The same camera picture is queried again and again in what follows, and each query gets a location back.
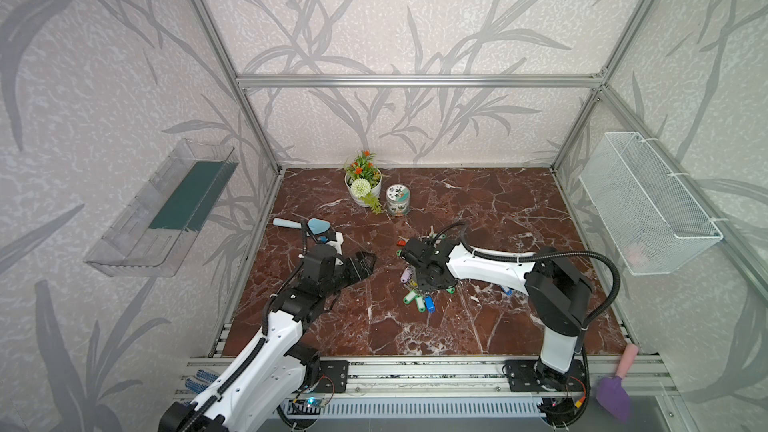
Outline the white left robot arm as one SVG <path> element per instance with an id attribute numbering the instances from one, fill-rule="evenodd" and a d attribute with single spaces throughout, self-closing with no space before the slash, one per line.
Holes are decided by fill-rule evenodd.
<path id="1" fill-rule="evenodd" d="M 340 252 L 302 222 L 301 257 L 268 300 L 261 327 L 227 369 L 190 403 L 173 403 L 160 431 L 256 431 L 286 398 L 320 381 L 318 352 L 300 343 L 326 301 L 370 277 L 377 256 Z"/>

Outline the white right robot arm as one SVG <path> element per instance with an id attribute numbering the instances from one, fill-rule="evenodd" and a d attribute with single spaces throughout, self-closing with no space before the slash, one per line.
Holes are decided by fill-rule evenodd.
<path id="1" fill-rule="evenodd" d="M 459 282 L 474 280 L 525 294 L 544 325 L 537 361 L 541 377 L 564 380 L 574 357 L 583 351 L 591 323 L 611 307 L 621 287 L 614 262 L 592 251 L 540 251 L 511 253 L 473 247 L 463 239 L 408 240 L 398 252 L 412 269 L 416 291 L 448 291 Z M 612 275 L 605 299 L 588 311 L 593 288 L 576 268 L 573 258 L 601 262 Z"/>

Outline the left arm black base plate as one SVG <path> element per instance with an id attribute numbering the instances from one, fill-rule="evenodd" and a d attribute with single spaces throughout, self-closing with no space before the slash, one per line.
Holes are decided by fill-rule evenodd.
<path id="1" fill-rule="evenodd" d="M 350 362 L 321 359 L 310 369 L 310 389 L 313 392 L 344 393 L 349 379 Z"/>

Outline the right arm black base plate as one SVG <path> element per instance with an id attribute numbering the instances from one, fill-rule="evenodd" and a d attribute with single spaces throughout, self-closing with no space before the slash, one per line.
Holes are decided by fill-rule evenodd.
<path id="1" fill-rule="evenodd" d="M 587 382 L 580 360 L 571 362 L 568 372 L 545 366 L 538 359 L 510 359 L 502 366 L 511 392 L 578 392 Z"/>

